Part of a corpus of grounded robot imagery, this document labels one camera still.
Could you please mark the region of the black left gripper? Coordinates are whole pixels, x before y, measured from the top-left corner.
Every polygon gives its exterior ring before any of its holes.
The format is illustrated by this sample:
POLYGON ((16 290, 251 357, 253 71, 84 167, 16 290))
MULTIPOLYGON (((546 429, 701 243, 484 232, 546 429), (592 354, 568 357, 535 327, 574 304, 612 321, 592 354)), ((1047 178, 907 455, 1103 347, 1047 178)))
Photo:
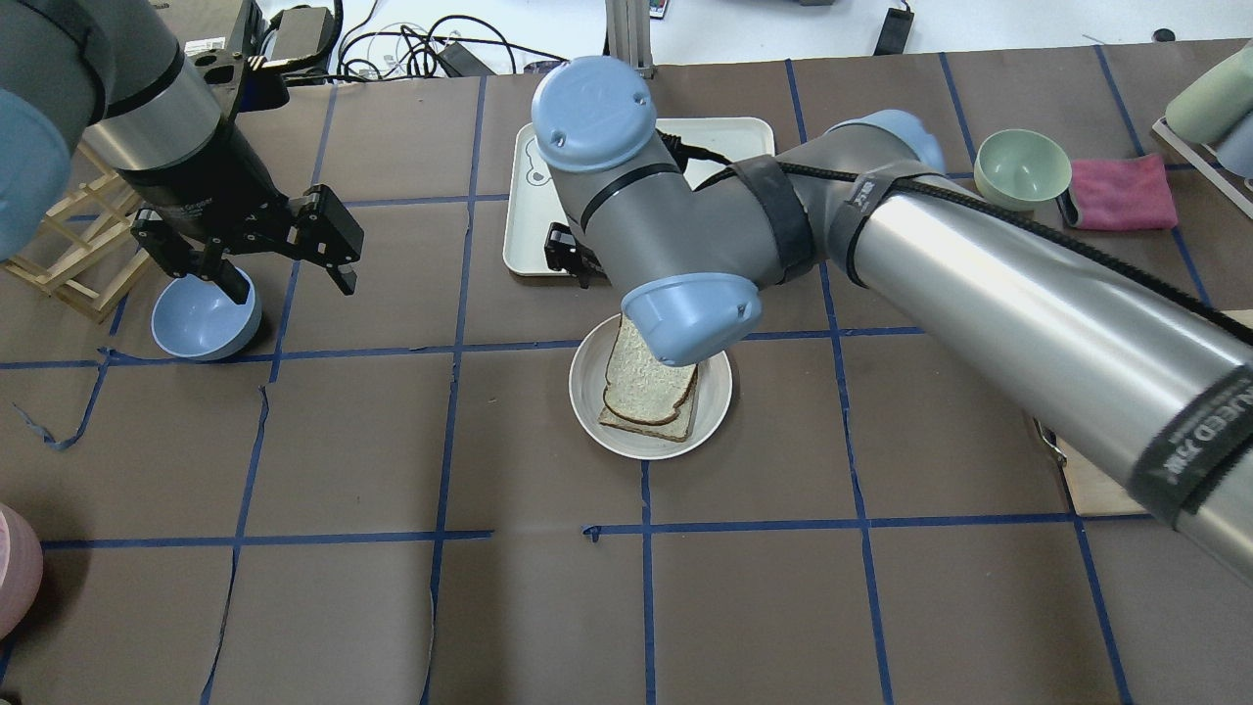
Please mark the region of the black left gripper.
POLYGON ((134 240, 165 275, 194 275, 218 287, 228 301, 244 306, 251 278, 232 255, 273 253, 309 260, 326 270, 342 296, 353 296, 358 282, 365 232, 345 202, 330 187, 309 187, 289 202, 264 204, 233 225, 211 225, 205 235, 175 228, 154 207, 137 213, 130 227, 134 240))

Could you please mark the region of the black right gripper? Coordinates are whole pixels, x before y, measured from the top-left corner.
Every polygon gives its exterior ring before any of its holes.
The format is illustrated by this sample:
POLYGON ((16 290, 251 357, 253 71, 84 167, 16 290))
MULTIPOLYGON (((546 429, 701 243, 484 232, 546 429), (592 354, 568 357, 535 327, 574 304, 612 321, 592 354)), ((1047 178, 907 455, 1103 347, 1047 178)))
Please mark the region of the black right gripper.
POLYGON ((578 240, 568 224, 549 224, 544 238, 544 259, 551 272, 576 278, 581 289, 589 289, 591 280, 608 280, 598 255, 578 240))

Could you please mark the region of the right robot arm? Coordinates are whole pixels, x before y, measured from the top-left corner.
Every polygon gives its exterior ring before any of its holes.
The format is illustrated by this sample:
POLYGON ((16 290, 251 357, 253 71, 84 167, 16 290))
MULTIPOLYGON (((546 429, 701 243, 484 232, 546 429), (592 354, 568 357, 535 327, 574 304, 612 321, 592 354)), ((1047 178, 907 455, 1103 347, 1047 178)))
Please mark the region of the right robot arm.
POLYGON ((555 69, 530 115, 576 244, 664 364, 724 352, 756 331, 766 287, 831 260, 1250 579, 1247 326, 956 187, 905 111, 736 162, 699 188, 621 60, 555 69))

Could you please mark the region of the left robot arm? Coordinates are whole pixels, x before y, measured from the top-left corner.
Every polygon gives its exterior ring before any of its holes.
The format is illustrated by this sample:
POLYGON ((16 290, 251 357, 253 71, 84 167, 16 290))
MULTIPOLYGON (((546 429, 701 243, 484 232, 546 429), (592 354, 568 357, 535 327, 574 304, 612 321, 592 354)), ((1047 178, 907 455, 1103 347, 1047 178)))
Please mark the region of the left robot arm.
POLYGON ((148 1, 5 1, 3 258, 25 249, 89 147, 148 207, 133 235, 165 275, 244 303, 234 255, 273 253, 357 286, 365 232, 330 187, 287 197, 148 1))

